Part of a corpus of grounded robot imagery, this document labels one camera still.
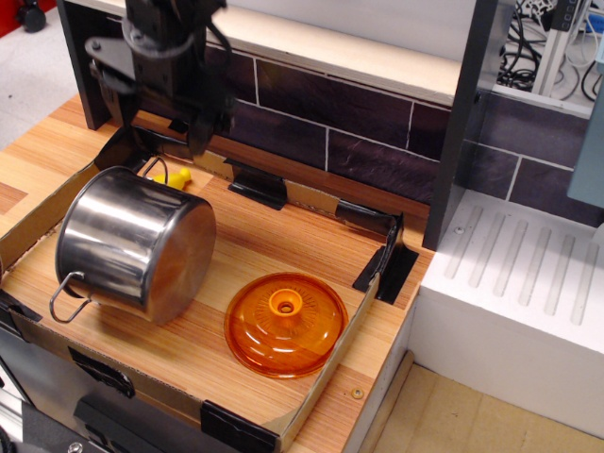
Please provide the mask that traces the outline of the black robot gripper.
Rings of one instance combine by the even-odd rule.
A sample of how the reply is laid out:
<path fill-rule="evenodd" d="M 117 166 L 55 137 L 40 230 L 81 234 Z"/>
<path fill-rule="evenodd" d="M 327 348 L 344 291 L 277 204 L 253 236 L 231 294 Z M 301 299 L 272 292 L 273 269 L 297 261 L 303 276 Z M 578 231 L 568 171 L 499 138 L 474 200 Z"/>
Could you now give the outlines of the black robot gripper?
<path fill-rule="evenodd" d="M 234 124 L 235 97 L 220 76 L 232 47 L 213 22 L 192 31 L 121 21 L 121 38 L 92 37 L 85 49 L 111 117 L 130 126 L 142 103 L 150 102 L 189 119 L 187 144 L 193 159 L 212 137 Z"/>

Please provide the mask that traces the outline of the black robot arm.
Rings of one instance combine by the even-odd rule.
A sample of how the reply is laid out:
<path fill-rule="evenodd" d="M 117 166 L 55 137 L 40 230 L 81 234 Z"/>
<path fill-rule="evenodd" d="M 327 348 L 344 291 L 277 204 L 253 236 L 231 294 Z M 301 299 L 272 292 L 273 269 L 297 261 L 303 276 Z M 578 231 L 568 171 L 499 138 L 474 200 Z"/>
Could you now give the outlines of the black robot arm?
<path fill-rule="evenodd" d="M 128 1 L 119 38 L 92 37 L 85 49 L 111 117 L 147 146 L 174 140 L 134 126 L 154 107 L 187 127 L 180 155 L 200 159 L 216 133 L 232 128 L 234 94 L 223 84 L 232 48 L 212 21 L 224 1 Z"/>

